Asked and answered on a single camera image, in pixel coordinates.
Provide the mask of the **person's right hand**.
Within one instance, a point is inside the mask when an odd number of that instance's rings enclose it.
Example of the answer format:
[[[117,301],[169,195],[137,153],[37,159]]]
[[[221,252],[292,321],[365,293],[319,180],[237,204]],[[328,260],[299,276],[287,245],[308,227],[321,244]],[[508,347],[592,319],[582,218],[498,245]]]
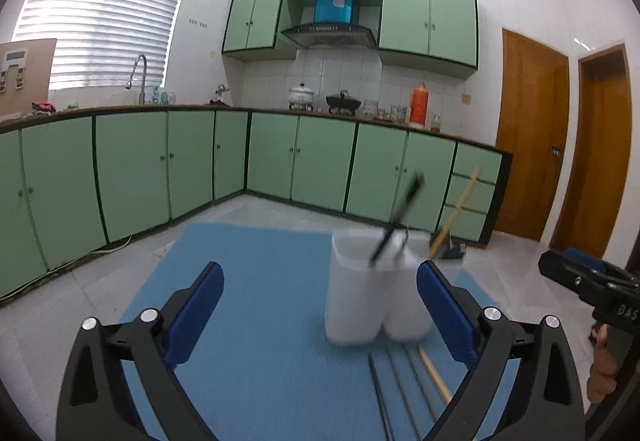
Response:
[[[599,404],[615,390],[620,364],[608,351],[608,326],[594,323],[589,339],[593,345],[593,362],[587,381],[587,397],[591,404]]]

